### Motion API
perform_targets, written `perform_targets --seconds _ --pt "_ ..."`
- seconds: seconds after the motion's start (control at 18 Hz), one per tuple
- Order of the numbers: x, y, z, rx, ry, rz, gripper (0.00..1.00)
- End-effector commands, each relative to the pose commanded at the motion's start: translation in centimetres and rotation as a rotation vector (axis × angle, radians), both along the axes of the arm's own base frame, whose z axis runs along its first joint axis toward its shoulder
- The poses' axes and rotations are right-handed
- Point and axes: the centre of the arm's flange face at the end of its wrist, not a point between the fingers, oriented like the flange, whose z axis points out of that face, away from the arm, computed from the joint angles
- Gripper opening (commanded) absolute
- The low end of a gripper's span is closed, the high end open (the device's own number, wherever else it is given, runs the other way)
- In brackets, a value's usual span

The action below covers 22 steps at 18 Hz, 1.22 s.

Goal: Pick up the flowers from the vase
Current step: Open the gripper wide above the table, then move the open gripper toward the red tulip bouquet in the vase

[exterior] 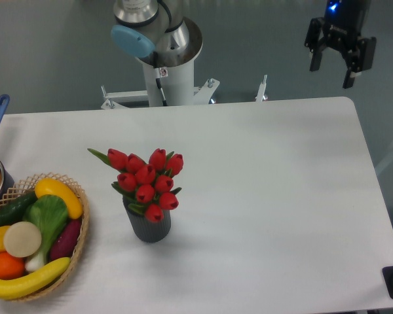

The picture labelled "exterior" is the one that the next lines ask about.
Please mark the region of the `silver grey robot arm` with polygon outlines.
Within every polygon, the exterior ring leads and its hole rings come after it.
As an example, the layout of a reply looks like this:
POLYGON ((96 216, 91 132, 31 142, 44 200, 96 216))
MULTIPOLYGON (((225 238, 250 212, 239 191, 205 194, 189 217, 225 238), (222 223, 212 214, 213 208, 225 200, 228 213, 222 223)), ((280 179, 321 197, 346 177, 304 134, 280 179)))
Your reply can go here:
MULTIPOLYGON (((153 67, 163 64, 167 53, 179 54, 172 45, 174 32, 185 25, 182 1, 116 1, 113 14, 117 21, 111 38, 116 45, 153 67)), ((310 21, 304 45, 312 59, 310 70, 317 71, 322 52, 330 48, 342 55, 346 64, 343 88, 351 88, 362 71, 371 69, 377 40, 362 36, 370 1, 328 1, 323 17, 310 21)))

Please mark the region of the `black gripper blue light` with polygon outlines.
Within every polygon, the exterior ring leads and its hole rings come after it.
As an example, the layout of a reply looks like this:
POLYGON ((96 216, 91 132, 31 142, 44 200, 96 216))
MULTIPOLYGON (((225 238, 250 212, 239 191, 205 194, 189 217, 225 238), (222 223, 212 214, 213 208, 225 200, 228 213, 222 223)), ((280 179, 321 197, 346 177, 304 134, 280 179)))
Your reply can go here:
POLYGON ((377 38, 362 37, 370 5, 371 1, 327 1, 324 18, 310 21, 305 38, 305 46, 311 53, 311 72, 319 70, 326 48, 343 56, 347 67, 344 89, 353 87, 356 77, 372 68, 377 38))

